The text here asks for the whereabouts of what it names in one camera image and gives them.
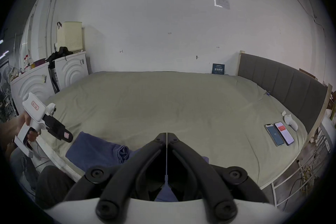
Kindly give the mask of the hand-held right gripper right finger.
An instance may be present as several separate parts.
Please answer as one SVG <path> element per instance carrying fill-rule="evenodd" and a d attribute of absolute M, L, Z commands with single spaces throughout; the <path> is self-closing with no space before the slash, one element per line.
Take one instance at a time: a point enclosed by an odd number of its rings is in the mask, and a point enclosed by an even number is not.
<path fill-rule="evenodd" d="M 177 162 L 186 170 L 183 201 L 202 197 L 206 215 L 211 222 L 232 222 L 238 215 L 234 199 L 269 204 L 263 191 L 245 169 L 209 164 L 173 133 L 167 134 L 167 156 L 176 159 L 167 162 L 168 170 L 170 164 Z"/>

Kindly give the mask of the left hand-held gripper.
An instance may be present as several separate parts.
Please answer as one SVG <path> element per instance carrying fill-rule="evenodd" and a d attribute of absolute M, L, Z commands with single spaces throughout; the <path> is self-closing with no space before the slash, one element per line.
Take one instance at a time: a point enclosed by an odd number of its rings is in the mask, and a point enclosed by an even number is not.
<path fill-rule="evenodd" d="M 29 124 L 24 123 L 18 135 L 15 137 L 15 144 L 29 158 L 34 157 L 34 150 L 28 145 L 28 134 L 30 131 L 47 130 L 52 136 L 58 140 L 72 142 L 72 133 L 65 126 L 53 117 L 56 112 L 56 105 L 50 103 L 45 105 L 32 92 L 27 93 L 23 97 L 24 111 L 30 116 Z"/>

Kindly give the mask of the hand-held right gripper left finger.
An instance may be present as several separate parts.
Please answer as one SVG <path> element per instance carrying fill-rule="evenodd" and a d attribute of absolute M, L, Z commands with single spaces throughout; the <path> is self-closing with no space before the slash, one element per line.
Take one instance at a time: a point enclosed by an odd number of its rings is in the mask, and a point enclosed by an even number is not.
<path fill-rule="evenodd" d="M 97 205 L 94 206 L 94 213 L 99 220 L 124 221 L 127 203 L 133 192 L 137 197 L 149 201 L 146 171 L 162 151 L 166 153 L 166 142 L 167 134 L 160 133 L 125 164 L 89 168 L 67 193 L 64 201 L 89 200 L 99 194 Z"/>

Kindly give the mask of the person's left hand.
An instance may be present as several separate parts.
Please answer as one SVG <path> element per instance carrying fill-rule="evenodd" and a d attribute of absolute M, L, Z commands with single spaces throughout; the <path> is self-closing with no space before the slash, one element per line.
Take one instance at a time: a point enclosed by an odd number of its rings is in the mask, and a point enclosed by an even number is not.
<path fill-rule="evenodd" d="M 24 111 L 22 114 L 20 114 L 17 118 L 16 118 L 16 136 L 18 136 L 21 128 L 23 127 L 23 125 L 30 125 L 30 121 L 31 121 L 31 117 L 30 115 Z M 35 129 L 31 129 L 28 134 L 27 134 L 27 138 L 30 142 L 34 142 L 36 141 L 36 138 L 41 134 L 40 131 L 36 131 Z"/>

